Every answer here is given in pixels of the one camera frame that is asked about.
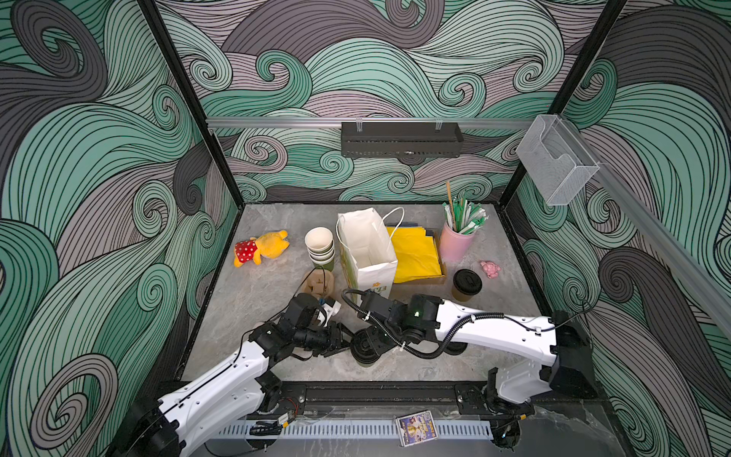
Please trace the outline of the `pink straw holder cup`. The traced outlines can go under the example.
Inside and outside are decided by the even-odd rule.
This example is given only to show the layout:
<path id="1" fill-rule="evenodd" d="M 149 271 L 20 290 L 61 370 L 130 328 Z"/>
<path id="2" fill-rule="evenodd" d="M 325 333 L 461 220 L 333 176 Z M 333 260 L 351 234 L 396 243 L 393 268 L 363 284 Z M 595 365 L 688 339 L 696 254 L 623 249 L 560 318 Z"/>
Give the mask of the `pink straw holder cup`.
<path id="1" fill-rule="evenodd" d="M 460 234 L 445 223 L 439 237 L 439 255 L 444 262 L 456 263 L 464 259 L 475 234 Z"/>

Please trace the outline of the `black wall shelf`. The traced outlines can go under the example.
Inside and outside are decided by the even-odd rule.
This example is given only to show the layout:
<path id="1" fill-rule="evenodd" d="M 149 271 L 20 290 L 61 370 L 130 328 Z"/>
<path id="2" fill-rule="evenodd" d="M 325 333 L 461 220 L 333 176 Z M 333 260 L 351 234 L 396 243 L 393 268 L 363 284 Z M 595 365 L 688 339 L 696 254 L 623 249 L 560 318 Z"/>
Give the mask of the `black wall shelf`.
<path id="1" fill-rule="evenodd" d="M 355 121 L 341 126 L 341 152 L 348 158 L 453 158 L 463 146 L 457 123 Z"/>

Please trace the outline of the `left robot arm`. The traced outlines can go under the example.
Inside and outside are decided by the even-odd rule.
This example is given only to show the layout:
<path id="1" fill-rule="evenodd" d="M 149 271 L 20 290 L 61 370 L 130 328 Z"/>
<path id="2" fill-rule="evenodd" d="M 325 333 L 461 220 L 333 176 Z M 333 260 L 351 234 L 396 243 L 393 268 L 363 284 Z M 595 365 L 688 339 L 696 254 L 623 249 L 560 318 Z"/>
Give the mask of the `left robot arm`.
<path id="1" fill-rule="evenodd" d="M 332 298 L 299 293 L 278 314 L 246 331 L 238 349 L 214 368 L 158 399 L 128 411 L 107 451 L 110 456 L 190 456 L 235 420 L 273 411 L 282 382 L 272 367 L 297 348 L 327 357 L 348 347 L 352 332 L 337 322 Z"/>

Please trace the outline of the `white paper takeout bag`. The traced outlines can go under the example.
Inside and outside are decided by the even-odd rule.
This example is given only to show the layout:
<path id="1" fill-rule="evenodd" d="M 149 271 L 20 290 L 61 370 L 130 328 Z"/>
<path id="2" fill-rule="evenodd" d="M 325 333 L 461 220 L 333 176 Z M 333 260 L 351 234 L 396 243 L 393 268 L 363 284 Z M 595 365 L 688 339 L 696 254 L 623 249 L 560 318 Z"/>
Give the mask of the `white paper takeout bag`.
<path id="1" fill-rule="evenodd" d="M 374 208 L 339 213 L 335 233 L 346 283 L 351 289 L 373 291 L 388 298 L 398 267 L 392 238 L 404 221 L 403 207 L 385 216 Z"/>

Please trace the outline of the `brown paper coffee cup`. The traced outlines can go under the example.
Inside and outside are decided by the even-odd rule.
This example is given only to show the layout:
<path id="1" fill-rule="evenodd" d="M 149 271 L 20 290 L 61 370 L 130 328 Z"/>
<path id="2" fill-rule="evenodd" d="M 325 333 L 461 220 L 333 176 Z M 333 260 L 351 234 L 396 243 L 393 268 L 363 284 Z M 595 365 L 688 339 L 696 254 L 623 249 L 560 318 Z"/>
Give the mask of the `brown paper coffee cup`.
<path id="1" fill-rule="evenodd" d="M 456 289 L 453 289 L 453 291 L 451 291 L 451 295 L 456 302 L 460 303 L 468 302 L 475 297 L 474 294 L 464 293 L 462 291 L 457 291 Z"/>

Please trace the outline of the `small pink toy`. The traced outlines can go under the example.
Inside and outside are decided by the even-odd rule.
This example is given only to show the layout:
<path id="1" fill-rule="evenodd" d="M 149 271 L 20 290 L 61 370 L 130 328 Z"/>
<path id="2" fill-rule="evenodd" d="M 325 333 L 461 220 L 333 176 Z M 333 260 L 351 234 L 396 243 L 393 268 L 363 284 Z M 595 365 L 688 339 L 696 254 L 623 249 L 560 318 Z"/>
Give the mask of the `small pink toy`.
<path id="1" fill-rule="evenodd" d="M 485 276 L 489 279 L 495 279 L 500 275 L 502 268 L 492 261 L 481 261 L 480 266 Z"/>

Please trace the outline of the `cardboard napkin tray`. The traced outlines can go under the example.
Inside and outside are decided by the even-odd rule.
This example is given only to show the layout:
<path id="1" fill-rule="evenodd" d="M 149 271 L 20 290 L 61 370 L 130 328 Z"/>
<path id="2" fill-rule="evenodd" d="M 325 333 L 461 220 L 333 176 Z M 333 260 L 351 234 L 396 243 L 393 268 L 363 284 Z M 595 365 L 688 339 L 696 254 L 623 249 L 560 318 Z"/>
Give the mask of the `cardboard napkin tray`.
<path id="1" fill-rule="evenodd" d="M 430 278 L 416 279 L 416 280 L 411 281 L 411 284 L 422 285 L 422 286 L 443 285 L 447 281 L 447 264 L 445 264 L 445 261 L 440 253 L 440 232 L 439 232 L 439 230 L 434 230 L 434 228 L 428 228 L 428 229 L 426 229 L 426 235 L 431 236 L 432 240 L 434 242 L 434 246 L 436 249 L 437 258 L 438 258 L 439 266 L 440 266 L 440 275 L 430 277 Z"/>

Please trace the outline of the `wrapped straws bundle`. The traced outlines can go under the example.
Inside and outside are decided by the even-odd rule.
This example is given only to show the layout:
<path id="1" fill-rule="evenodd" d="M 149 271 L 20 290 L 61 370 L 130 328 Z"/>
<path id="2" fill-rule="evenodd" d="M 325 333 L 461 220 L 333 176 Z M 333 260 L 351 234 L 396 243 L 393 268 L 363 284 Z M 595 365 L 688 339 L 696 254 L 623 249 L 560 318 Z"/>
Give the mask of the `wrapped straws bundle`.
<path id="1" fill-rule="evenodd" d="M 447 227 L 456 234 L 471 235 L 485 226 L 488 215 L 481 204 L 470 202 L 464 197 L 453 197 L 451 182 L 445 183 L 447 203 L 443 203 Z"/>

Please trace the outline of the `clear acrylic wall holder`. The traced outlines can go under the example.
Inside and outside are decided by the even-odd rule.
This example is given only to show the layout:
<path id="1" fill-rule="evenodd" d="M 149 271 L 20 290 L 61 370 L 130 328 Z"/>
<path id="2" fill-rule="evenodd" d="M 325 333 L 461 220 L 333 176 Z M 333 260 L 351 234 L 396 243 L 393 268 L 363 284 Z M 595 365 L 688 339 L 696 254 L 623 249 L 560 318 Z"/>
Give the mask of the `clear acrylic wall holder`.
<path id="1" fill-rule="evenodd" d="M 538 115 L 516 152 L 550 207 L 568 206 L 600 169 L 580 131 L 557 114 Z"/>

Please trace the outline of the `small picture card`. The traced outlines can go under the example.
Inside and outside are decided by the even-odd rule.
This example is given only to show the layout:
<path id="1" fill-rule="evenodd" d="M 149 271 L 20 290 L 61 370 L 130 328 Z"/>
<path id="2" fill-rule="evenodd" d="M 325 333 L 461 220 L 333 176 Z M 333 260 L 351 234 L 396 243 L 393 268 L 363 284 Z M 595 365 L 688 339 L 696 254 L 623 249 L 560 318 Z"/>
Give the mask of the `small picture card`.
<path id="1" fill-rule="evenodd" d="M 437 440 L 439 433 L 430 411 L 419 411 L 397 417 L 394 424 L 402 447 L 411 447 Z"/>

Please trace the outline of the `yellow bear plush toy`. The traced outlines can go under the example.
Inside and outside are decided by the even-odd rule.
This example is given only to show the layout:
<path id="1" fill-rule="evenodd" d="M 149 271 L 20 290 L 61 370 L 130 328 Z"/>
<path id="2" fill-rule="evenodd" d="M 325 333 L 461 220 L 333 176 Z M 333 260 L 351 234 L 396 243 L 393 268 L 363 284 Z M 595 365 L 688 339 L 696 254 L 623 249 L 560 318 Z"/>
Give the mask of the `yellow bear plush toy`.
<path id="1" fill-rule="evenodd" d="M 247 241 L 239 242 L 234 247 L 234 266 L 240 268 L 247 262 L 261 265 L 262 260 L 276 259 L 280 257 L 289 247 L 286 230 L 279 232 L 268 232 L 259 237 L 253 237 Z"/>

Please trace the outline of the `stack of paper cups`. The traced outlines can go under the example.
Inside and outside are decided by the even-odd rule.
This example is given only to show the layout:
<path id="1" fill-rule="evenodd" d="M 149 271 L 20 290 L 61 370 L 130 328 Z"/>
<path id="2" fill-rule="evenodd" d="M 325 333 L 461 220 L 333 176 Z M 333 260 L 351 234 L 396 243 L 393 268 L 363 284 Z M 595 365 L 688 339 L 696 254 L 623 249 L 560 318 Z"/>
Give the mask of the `stack of paper cups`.
<path id="1" fill-rule="evenodd" d="M 313 228 L 306 234 L 305 244 L 314 267 L 332 272 L 335 263 L 335 245 L 331 230 L 325 227 Z"/>

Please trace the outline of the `stack of pulp cup carriers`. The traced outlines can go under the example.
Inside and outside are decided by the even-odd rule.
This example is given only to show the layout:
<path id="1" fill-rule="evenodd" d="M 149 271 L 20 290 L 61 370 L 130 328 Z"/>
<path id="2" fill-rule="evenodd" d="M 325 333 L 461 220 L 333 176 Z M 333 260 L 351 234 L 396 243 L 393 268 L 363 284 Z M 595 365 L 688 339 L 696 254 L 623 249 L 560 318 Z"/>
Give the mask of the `stack of pulp cup carriers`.
<path id="1" fill-rule="evenodd" d="M 330 270 L 316 268 L 305 279 L 300 291 L 316 298 L 326 298 L 335 291 L 335 278 Z"/>

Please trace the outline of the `yellow napkin stack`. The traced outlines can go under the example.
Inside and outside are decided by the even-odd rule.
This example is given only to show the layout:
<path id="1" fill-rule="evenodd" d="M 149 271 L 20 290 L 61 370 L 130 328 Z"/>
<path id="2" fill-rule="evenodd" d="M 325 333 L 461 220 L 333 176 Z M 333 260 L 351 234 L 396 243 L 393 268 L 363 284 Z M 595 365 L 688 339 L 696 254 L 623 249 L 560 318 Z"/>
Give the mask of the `yellow napkin stack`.
<path id="1" fill-rule="evenodd" d="M 442 276 L 437 247 L 422 227 L 388 228 L 398 260 L 395 284 Z"/>

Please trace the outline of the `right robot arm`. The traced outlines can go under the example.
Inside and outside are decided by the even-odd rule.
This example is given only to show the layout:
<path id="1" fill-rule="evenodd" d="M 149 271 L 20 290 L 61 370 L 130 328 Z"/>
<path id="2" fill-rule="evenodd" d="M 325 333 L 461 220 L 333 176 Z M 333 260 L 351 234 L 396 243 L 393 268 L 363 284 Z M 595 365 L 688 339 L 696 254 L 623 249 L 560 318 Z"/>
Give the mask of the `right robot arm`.
<path id="1" fill-rule="evenodd" d="M 521 359 L 493 372 L 495 395 L 506 403 L 520 405 L 549 391 L 582 399 L 599 395 L 588 332 L 565 312 L 515 316 L 433 295 L 415 294 L 402 303 L 358 289 L 346 289 L 342 299 L 367 323 L 351 348 L 362 365 L 373 364 L 390 350 L 434 360 L 464 348 L 489 348 Z"/>

